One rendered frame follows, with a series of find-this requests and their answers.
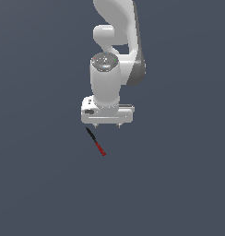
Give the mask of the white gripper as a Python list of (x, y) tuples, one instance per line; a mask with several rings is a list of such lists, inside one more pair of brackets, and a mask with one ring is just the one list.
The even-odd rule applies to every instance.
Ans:
[(91, 95), (82, 101), (81, 122), (83, 124), (93, 124), (95, 128), (98, 128), (99, 124), (116, 124), (117, 128), (121, 128), (122, 124), (133, 121), (134, 105), (118, 104), (105, 111), (95, 104), (93, 98), (94, 96)]

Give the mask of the black and red screwdriver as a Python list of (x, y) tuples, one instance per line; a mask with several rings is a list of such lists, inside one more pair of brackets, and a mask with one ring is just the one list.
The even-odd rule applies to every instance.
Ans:
[(98, 141), (96, 140), (96, 137), (95, 135), (93, 135), (93, 133), (90, 131), (89, 128), (86, 127), (86, 130), (88, 132), (88, 134), (90, 135), (90, 137), (92, 138), (92, 140), (94, 141), (96, 147), (98, 148), (99, 152), (102, 154), (102, 156), (105, 156), (106, 153), (105, 151), (103, 150), (103, 148), (100, 146), (100, 144), (98, 143)]

